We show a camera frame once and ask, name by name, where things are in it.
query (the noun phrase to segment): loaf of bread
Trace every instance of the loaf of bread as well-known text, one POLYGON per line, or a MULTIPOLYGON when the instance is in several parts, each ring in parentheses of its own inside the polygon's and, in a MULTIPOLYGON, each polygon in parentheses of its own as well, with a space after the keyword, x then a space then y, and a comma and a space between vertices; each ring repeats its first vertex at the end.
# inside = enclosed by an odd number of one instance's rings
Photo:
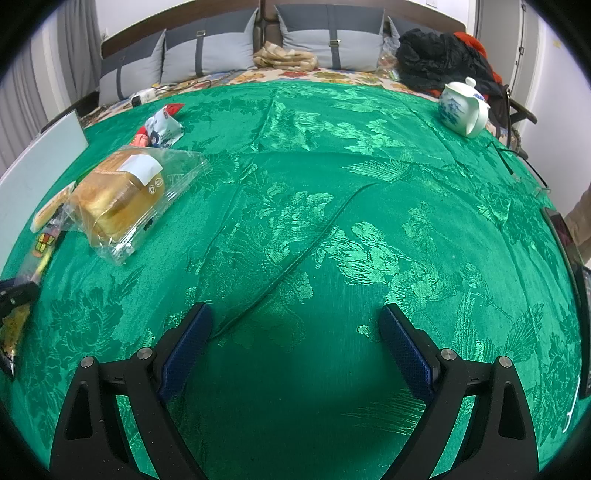
POLYGON ((118 150, 103 160, 76 187, 69 212, 95 247, 118 242, 137 223, 147 222, 150 209, 162 197, 164 179, 157 173, 146 185, 119 168, 143 148, 118 150))

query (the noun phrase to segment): beige pants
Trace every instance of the beige pants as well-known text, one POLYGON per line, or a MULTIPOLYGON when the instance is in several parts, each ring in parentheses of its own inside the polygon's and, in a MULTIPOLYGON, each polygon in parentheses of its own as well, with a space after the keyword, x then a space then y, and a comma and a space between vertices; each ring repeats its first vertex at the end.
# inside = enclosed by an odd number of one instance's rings
POLYGON ((574 243, 579 247, 583 261, 587 263, 591 259, 591 184, 564 221, 574 243))

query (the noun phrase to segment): blue gripper pad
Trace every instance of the blue gripper pad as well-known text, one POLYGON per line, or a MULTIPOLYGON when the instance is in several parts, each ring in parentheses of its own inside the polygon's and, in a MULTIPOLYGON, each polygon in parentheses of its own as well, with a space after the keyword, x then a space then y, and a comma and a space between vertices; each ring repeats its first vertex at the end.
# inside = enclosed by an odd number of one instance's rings
POLYGON ((212 326, 212 310, 204 304, 195 314, 162 367, 162 380, 158 390, 160 400, 168 402, 182 392, 197 356, 205 347, 212 326))
POLYGON ((382 309, 379 316, 379 331, 410 392, 425 405, 429 405, 435 396, 431 368, 388 306, 382 309))

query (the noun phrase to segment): teapot lid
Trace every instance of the teapot lid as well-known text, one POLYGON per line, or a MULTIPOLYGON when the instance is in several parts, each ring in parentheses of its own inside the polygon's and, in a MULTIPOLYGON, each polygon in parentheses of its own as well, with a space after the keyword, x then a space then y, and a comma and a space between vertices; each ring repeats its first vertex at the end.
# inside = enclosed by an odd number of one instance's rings
POLYGON ((451 90, 459 93, 460 95, 464 95, 467 97, 476 97, 483 102, 484 97, 476 90, 474 87, 476 86, 476 80, 472 77, 466 77, 466 83, 463 82, 450 82, 446 83, 446 87, 451 88, 451 90))

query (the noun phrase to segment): pillow strap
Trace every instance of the pillow strap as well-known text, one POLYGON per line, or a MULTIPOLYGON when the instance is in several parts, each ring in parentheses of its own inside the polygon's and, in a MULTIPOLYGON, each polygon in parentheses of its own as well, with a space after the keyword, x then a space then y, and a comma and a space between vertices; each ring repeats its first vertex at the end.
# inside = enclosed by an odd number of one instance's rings
POLYGON ((121 68, 123 68, 125 62, 125 54, 127 53, 127 48, 124 48, 121 52, 121 56, 119 57, 119 61, 117 62, 117 75, 115 79, 115 84, 117 88, 117 97, 119 101, 125 100, 126 97, 123 95, 123 91, 121 91, 121 68))
POLYGON ((203 29, 197 30, 195 36, 197 37, 197 44, 195 45, 195 76, 203 76, 203 39, 207 35, 207 18, 203 19, 203 29))
POLYGON ((340 56, 339 56, 339 43, 340 40, 336 32, 336 12, 334 5, 326 5, 326 12, 329 20, 329 35, 330 35, 330 52, 333 57, 333 68, 340 70, 340 56))

